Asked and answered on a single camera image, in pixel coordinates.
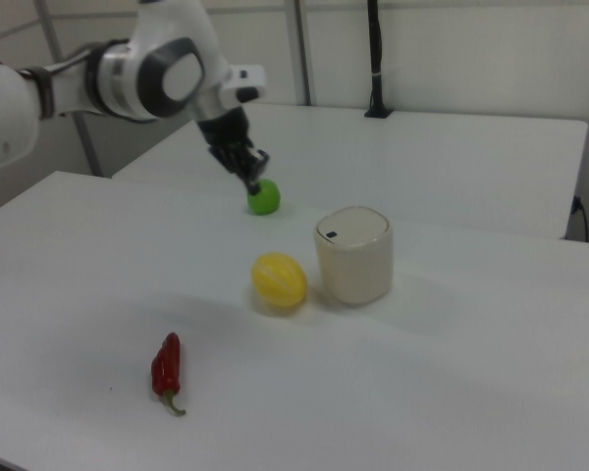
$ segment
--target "white wall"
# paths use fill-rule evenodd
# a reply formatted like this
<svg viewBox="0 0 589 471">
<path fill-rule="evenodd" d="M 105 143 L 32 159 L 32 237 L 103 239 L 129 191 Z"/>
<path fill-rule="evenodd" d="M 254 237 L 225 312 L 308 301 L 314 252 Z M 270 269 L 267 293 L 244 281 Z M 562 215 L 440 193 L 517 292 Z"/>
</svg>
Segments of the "white wall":
<svg viewBox="0 0 589 471">
<path fill-rule="evenodd" d="M 283 0 L 207 0 L 225 56 L 233 64 L 262 64 L 269 88 L 267 103 L 296 104 L 296 62 L 291 55 Z M 47 0 L 64 55 L 89 41 L 129 37 L 135 24 L 134 0 Z M 86 116 L 104 171 L 111 177 L 187 122 L 183 116 L 150 125 Z"/>
<path fill-rule="evenodd" d="M 318 105 L 368 106 L 365 3 L 307 1 L 308 59 Z M 589 123 L 589 5 L 558 0 L 538 0 L 534 6 L 523 0 L 381 3 L 385 97 L 391 107 Z M 589 137 L 579 192 L 589 213 Z M 578 239 L 580 227 L 576 218 Z"/>
<path fill-rule="evenodd" d="M 30 0 L 0 0 L 0 60 L 14 68 L 52 62 Z M 43 122 L 33 151 L 0 169 L 0 206 L 57 170 L 89 173 L 70 118 Z"/>
</svg>

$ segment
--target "white cup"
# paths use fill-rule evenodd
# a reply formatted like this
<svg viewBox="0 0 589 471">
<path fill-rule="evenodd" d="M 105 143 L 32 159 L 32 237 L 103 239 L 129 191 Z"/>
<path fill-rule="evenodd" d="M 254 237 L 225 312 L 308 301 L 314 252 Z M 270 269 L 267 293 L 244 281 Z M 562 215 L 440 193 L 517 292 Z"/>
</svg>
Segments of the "white cup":
<svg viewBox="0 0 589 471">
<path fill-rule="evenodd" d="M 323 218 L 314 233 L 323 284 L 347 304 L 363 304 L 393 284 L 393 228 L 370 208 L 352 206 Z"/>
</svg>

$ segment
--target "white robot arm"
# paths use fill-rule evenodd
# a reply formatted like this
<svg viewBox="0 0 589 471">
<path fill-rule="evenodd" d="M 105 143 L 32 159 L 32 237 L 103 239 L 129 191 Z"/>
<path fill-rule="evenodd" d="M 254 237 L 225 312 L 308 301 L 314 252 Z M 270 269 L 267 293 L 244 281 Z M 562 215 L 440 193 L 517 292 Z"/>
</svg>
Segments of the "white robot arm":
<svg viewBox="0 0 589 471">
<path fill-rule="evenodd" d="M 131 39 L 84 46 L 61 64 L 0 64 L 0 165 L 26 155 L 38 121 L 89 111 L 137 123 L 187 113 L 210 152 L 251 194 L 268 155 L 248 138 L 241 104 L 262 96 L 260 66 L 231 66 L 199 0 L 138 0 Z"/>
</svg>

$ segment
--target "lemon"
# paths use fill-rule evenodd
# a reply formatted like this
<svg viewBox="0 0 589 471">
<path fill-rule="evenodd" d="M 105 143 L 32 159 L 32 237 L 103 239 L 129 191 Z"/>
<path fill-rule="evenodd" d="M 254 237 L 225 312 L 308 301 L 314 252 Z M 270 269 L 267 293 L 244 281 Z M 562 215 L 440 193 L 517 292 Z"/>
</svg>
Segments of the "lemon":
<svg viewBox="0 0 589 471">
<path fill-rule="evenodd" d="M 251 269 L 253 285 L 262 298 L 276 306 L 292 307 L 305 299 L 307 278 L 290 255 L 271 252 L 261 255 Z"/>
</svg>

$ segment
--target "green ball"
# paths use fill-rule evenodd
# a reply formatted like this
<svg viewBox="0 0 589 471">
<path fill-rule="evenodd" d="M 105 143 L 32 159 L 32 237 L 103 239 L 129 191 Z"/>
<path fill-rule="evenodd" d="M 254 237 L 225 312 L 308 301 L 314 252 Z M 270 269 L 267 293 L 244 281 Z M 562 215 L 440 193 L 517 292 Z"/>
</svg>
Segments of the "green ball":
<svg viewBox="0 0 589 471">
<path fill-rule="evenodd" d="M 259 192 L 255 195 L 248 195 L 248 207 L 255 214 L 264 216 L 274 213 L 279 209 L 282 195 L 277 185 L 272 180 L 262 179 L 259 181 Z"/>
</svg>

